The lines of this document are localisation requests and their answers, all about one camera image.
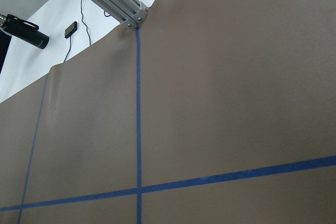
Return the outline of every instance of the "white tabletop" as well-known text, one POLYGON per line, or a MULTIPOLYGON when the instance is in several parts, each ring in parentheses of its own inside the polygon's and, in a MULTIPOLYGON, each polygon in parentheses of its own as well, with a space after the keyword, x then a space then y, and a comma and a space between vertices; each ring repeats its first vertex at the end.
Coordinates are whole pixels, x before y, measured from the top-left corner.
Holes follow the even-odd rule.
MULTIPOLYGON (((154 0, 141 0, 148 7, 154 0)), ((89 27, 92 42, 96 42, 119 23, 112 17, 104 17, 103 10, 91 0, 83 0, 84 21, 89 27)), ((0 102, 30 85, 64 61, 69 50, 65 29, 74 21, 78 30, 72 36, 72 48, 67 59, 89 46, 86 28, 81 22, 80 0, 49 0, 29 21, 37 24, 40 31, 50 37, 43 50, 21 39, 12 37, 0 74, 0 102)))

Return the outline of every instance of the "thermos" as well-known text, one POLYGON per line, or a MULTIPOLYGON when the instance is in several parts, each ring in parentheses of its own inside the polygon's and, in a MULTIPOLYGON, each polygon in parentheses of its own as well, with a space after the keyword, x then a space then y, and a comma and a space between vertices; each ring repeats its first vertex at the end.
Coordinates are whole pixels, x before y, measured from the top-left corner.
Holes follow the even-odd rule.
POLYGON ((7 16, 0 14, 0 28, 41 49, 44 49, 49 42, 49 37, 38 31, 37 25, 11 14, 7 16))

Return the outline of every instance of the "black cable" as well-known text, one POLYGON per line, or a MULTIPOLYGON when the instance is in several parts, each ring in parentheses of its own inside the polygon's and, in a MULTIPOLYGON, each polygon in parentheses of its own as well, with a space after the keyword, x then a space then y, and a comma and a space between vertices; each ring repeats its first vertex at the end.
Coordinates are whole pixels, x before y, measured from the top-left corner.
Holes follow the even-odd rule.
POLYGON ((104 16, 107 18, 107 17, 111 17, 111 15, 109 14, 109 15, 106 15, 106 11, 104 11, 104 16))
POLYGON ((69 53, 71 51, 71 37, 72 37, 72 35, 70 36, 70 48, 69 48, 69 51, 68 51, 67 55, 65 56, 65 59, 64 59, 63 63, 67 60, 68 55, 69 55, 69 53))
POLYGON ((91 46, 91 37, 90 37, 90 34, 89 34, 89 27, 88 27, 87 24, 85 24, 85 22, 84 22, 83 0, 80 0, 80 13, 82 14, 82 23, 86 26, 86 33, 87 33, 88 36, 89 36, 89 43, 90 43, 90 46, 91 46))

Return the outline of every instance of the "blue tape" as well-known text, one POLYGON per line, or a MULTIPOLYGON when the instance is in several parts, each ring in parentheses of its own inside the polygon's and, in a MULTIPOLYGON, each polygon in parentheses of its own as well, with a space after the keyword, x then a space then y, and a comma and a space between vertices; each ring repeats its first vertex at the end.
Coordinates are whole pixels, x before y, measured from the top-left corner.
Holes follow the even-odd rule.
POLYGON ((30 157, 29 157, 27 174, 26 174, 26 181, 25 181, 25 186, 24 186, 24 189, 23 189, 23 195, 22 195, 22 199, 21 199, 21 207, 20 207, 20 212, 19 212, 19 217, 18 217, 18 220, 17 220, 17 224, 19 224, 20 221, 21 221, 22 206, 23 206, 23 204, 25 202, 25 198, 26 198, 26 191, 27 191, 27 185, 28 185, 28 180, 29 180, 30 167, 32 165, 32 160, 33 160, 33 154, 34 154, 35 142, 36 142, 36 138, 37 138, 38 127, 40 125, 40 118, 41 118, 42 106, 43 106, 43 101, 44 101, 44 95, 45 95, 45 92, 46 92, 47 80, 48 80, 48 74, 46 74, 46 77, 45 77, 45 80, 44 80, 44 86, 43 86, 43 91, 42 91, 42 98, 41 98, 40 108, 39 108, 38 116, 37 116, 37 122, 36 122, 36 127, 35 127, 35 133, 34 133, 34 139, 33 139, 32 149, 30 151, 30 157))
POLYGON ((139 27, 135 28, 136 43, 137 43, 137 53, 136 53, 136 75, 137 75, 137 85, 136 85, 136 107, 137 107, 137 117, 136 117, 136 139, 137 139, 137 224, 141 224, 142 219, 142 164, 141 164, 141 41, 139 27))
POLYGON ((327 166, 336 165, 336 156, 318 158, 309 161, 302 161, 284 165, 275 165, 264 168, 252 169, 252 170, 244 170, 241 172, 234 173, 226 173, 208 177, 201 178, 193 178, 187 179, 177 182, 153 185, 153 186, 145 186, 142 187, 142 193, 151 193, 154 191, 163 191, 163 190, 171 190, 182 187, 191 187, 191 186, 200 186, 207 185, 213 183, 220 183, 232 180, 246 179, 246 178, 254 178, 254 177, 262 177, 269 176, 281 173, 289 173, 289 172, 298 172, 300 170, 308 170, 314 168, 321 168, 327 166))
POLYGON ((105 198, 113 198, 113 197, 122 197, 128 195, 140 195, 144 193, 153 193, 156 191, 163 191, 163 190, 171 190, 177 189, 182 187, 192 187, 192 186, 200 186, 200 185, 207 185, 213 183, 221 183, 227 182, 232 180, 240 180, 240 179, 248 179, 254 177, 263 177, 275 174, 282 174, 282 173, 290 173, 290 172, 299 172, 301 170, 310 170, 316 168, 323 168, 329 166, 336 166, 336 156, 330 157, 323 157, 312 159, 308 161, 300 161, 295 163, 283 164, 283 165, 275 165, 251 170, 244 170, 241 172, 234 172, 234 173, 226 173, 226 174, 219 174, 214 176, 207 176, 201 178, 193 178, 187 180, 181 180, 177 182, 153 185, 153 186, 145 186, 140 188, 132 188, 120 191, 111 191, 108 193, 101 193, 101 194, 92 194, 92 195, 85 195, 85 196, 78 196, 66 199, 56 199, 50 201, 43 201, 37 202, 32 204, 25 204, 23 206, 11 206, 11 207, 4 207, 0 208, 0 212, 5 211, 13 211, 19 210, 21 208, 34 208, 34 207, 44 207, 44 206, 51 206, 51 205, 60 205, 60 204, 67 204, 67 203, 74 203, 74 202, 82 202, 88 200, 98 200, 98 199, 105 199, 105 198))

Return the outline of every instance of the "bottle handle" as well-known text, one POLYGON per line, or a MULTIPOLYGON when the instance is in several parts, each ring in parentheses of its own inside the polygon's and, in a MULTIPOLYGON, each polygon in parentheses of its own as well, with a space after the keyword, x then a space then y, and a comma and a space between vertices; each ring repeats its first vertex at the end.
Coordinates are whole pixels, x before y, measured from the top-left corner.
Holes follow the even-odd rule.
POLYGON ((36 25, 36 24, 34 24, 34 23, 32 23, 32 22, 29 22, 29 21, 20 19, 20 18, 14 16, 14 15, 12 15, 12 14, 8 14, 7 17, 9 17, 9 18, 13 18, 13 19, 17 20, 18 22, 23 23, 24 25, 26 25, 28 28, 30 28, 30 29, 32 29, 32 30, 38 30, 38 29, 39 29, 38 25, 36 25))

